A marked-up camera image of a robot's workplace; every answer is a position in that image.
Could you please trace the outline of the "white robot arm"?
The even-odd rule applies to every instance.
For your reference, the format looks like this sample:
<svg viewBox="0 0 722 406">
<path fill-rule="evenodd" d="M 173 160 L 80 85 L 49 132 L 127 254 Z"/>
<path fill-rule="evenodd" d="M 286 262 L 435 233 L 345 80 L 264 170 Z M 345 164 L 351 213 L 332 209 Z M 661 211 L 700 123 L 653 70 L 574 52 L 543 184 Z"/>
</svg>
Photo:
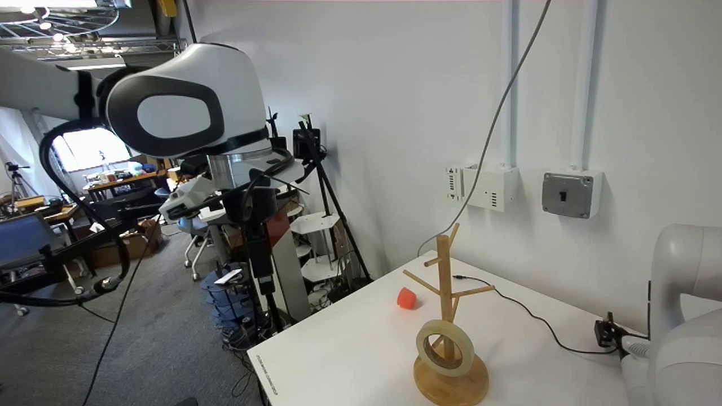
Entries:
<svg viewBox="0 0 722 406">
<path fill-rule="evenodd" d="M 242 50 L 187 45 L 171 61 L 119 78 L 105 95 L 104 117 L 140 153 L 203 153 L 225 213 L 244 230 L 255 273 L 270 270 L 270 179 L 292 164 L 292 155 L 269 137 L 262 85 Z"/>
</svg>

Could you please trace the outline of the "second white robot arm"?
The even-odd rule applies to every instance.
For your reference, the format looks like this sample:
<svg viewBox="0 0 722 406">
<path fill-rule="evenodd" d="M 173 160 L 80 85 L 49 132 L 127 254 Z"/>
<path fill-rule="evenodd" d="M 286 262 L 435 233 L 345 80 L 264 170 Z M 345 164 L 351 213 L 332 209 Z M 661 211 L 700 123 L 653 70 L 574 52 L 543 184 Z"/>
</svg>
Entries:
<svg viewBox="0 0 722 406">
<path fill-rule="evenodd" d="M 627 406 L 722 406 L 722 308 L 686 318 L 682 297 L 722 299 L 722 227 L 668 224 L 657 236 L 648 341 L 621 361 Z"/>
</svg>

